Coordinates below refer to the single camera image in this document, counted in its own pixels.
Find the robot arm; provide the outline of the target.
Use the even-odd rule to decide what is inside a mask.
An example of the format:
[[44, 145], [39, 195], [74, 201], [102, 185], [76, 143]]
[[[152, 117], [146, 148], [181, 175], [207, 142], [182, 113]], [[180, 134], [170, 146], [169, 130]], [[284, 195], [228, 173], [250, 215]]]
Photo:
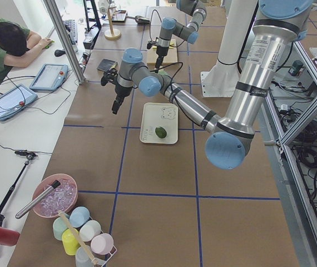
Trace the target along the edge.
[[195, 43], [207, 17], [201, 1], [177, 1], [176, 7], [191, 19], [188, 24], [163, 19], [159, 36], [152, 42], [159, 53], [155, 69], [150, 71], [144, 64], [140, 50], [128, 48], [119, 69], [105, 73], [101, 83], [115, 85], [113, 113], [118, 112], [134, 87], [148, 97], [163, 94], [210, 133], [205, 144], [207, 159], [220, 169], [236, 168], [250, 150], [253, 124], [275, 73], [283, 66], [285, 49], [306, 36], [312, 1], [232, 1], [217, 63], [201, 73], [204, 97], [230, 99], [224, 116], [159, 71], [172, 37]]
[[174, 18], [164, 18], [158, 38], [151, 42], [155, 45], [157, 60], [155, 62], [155, 72], [161, 67], [164, 57], [167, 56], [172, 36], [176, 36], [187, 43], [194, 44], [199, 36], [199, 26], [206, 19], [206, 7], [202, 1], [176, 1], [179, 11], [191, 16], [187, 25], [184, 25]]

